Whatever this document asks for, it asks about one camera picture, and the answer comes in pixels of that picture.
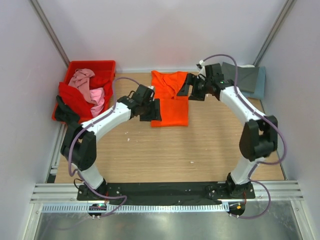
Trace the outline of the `orange t shirt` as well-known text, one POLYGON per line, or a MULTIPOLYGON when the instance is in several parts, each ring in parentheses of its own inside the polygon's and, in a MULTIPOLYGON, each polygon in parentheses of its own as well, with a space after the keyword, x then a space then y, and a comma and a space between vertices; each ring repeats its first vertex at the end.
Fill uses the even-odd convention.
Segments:
POLYGON ((189 102, 186 96, 177 96, 181 90, 187 72, 161 73, 151 72, 151 85, 155 87, 155 98, 160 100, 162 120, 153 120, 150 125, 159 127, 187 127, 189 125, 189 102))

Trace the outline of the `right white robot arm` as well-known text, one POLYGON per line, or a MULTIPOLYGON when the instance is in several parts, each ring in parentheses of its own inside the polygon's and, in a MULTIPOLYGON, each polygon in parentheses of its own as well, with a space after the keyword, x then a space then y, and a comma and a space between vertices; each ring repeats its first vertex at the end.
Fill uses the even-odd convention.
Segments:
POLYGON ((219 63, 201 66, 197 75, 188 73, 177 93, 177 96, 187 96, 193 101, 204 101, 207 95, 216 97, 229 107, 243 126, 239 140, 241 157, 225 182, 226 194, 231 198, 241 198, 249 190, 251 175, 257 165, 265 163, 278 148, 278 120, 255 108, 235 82, 225 78, 219 63))

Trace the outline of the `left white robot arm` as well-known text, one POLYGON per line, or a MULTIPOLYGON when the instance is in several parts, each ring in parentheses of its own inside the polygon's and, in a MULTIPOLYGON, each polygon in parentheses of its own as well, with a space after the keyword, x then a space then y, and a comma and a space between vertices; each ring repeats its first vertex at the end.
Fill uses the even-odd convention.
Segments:
POLYGON ((120 97, 114 105, 97 117, 67 125, 60 153, 68 162, 69 175, 78 174, 93 199, 107 195, 107 182, 95 164, 98 141, 118 125, 139 117, 141 122, 161 121, 160 100, 154 86, 140 84, 129 95, 120 97))

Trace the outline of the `folded white t shirt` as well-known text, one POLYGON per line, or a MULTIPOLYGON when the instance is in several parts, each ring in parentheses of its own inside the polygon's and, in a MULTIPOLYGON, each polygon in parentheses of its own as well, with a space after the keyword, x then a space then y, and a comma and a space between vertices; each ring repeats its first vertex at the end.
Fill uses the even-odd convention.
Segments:
POLYGON ((255 68, 255 66, 252 64, 239 65, 238 67, 240 67, 240 68, 255 68))

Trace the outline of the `folded grey t shirt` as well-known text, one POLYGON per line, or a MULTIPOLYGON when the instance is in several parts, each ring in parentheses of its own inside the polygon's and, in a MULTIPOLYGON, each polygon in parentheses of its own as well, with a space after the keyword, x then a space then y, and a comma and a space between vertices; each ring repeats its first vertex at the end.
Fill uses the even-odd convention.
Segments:
MULTIPOLYGON (((236 68, 234 65, 223 62, 221 66, 222 74, 226 80, 235 82, 236 68)), ((242 92, 254 93, 259 74, 258 67, 237 67, 238 79, 237 86, 242 92)))

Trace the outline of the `light pink t shirt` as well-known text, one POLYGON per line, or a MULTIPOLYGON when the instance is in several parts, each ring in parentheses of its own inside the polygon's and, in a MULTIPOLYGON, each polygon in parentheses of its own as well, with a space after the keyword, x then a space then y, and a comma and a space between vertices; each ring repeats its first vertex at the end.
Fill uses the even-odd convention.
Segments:
POLYGON ((90 98, 92 104, 94 106, 90 109, 92 117, 95 118, 97 117, 102 110, 104 109, 104 104, 105 104, 105 91, 102 87, 96 88, 96 89, 91 89, 90 90, 90 98))

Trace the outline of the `folded blue t shirt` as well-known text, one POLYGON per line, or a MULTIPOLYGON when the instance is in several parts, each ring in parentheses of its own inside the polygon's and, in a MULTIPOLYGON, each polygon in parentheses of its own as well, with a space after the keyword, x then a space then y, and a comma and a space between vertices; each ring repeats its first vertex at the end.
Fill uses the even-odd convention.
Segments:
POLYGON ((242 90, 242 94, 247 98, 262 100, 265 96, 266 68, 260 66, 257 72, 256 85, 254 92, 242 90))

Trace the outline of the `red plastic bin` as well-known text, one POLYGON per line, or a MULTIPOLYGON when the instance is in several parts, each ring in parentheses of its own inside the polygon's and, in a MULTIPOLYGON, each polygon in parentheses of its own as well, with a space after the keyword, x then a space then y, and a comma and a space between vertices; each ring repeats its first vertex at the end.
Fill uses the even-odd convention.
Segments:
MULTIPOLYGON (((116 62, 114 60, 72 61, 69 64, 64 80, 60 82, 59 85, 61 83, 66 83, 67 85, 69 85, 69 82, 77 69, 90 69, 94 72, 95 76, 110 77, 114 81, 116 62)), ((56 110, 57 105, 58 104, 56 102, 56 105, 52 113, 52 119, 54 121, 57 121, 54 118, 54 111, 56 110)))

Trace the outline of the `red t shirt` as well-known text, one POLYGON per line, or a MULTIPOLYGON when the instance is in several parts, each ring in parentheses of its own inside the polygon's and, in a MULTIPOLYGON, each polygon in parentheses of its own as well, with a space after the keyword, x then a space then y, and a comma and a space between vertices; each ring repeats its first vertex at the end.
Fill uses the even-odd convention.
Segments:
MULTIPOLYGON (((101 113, 105 112, 110 106, 110 99, 113 95, 112 83, 113 79, 109 76, 104 77, 96 75, 90 78, 90 90, 97 88, 104 89, 104 108, 101 113)), ((91 114, 91 108, 94 106, 94 104, 87 102, 78 89, 71 87, 66 83, 60 83, 58 90, 59 95, 62 97, 64 103, 80 116, 80 123, 94 118, 91 114)))

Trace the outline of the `dusty pink t shirt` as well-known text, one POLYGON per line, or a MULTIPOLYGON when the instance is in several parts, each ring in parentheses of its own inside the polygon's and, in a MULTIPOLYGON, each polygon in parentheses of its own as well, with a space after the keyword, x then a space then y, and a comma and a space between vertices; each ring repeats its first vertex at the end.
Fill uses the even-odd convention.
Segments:
POLYGON ((70 79, 68 85, 76 88, 84 97, 85 101, 91 104, 96 102, 92 100, 90 93, 90 78, 94 77, 95 73, 88 69, 77 69, 70 79))

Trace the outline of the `black t shirt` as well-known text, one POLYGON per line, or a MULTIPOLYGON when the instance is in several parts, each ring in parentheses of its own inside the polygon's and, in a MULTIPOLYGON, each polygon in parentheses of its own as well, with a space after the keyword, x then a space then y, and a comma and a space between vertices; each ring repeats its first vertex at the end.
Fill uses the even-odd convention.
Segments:
POLYGON ((61 96, 56 96, 57 107, 53 113, 56 121, 69 125, 73 122, 78 123, 80 116, 75 113, 67 104, 64 103, 61 96))

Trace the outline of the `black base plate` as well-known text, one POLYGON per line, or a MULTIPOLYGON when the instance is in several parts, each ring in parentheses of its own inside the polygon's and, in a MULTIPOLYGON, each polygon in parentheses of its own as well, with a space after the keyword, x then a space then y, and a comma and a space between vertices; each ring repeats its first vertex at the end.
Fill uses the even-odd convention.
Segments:
POLYGON ((231 192, 222 182, 142 182, 108 183, 103 192, 110 197, 127 196, 128 206, 205 206, 219 205, 223 200, 254 199, 251 183, 231 192))

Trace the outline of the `aluminium frame rail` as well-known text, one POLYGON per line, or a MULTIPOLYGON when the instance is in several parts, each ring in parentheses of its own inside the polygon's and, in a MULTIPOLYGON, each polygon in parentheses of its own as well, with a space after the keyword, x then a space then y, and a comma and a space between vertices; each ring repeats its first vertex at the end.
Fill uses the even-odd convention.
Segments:
MULTIPOLYGON (((267 191, 272 201, 303 201, 304 197, 296 180, 260 181, 253 184, 256 201, 266 201, 267 191)), ((37 183, 31 195, 32 203, 64 203, 77 198, 78 190, 72 183, 37 183)))

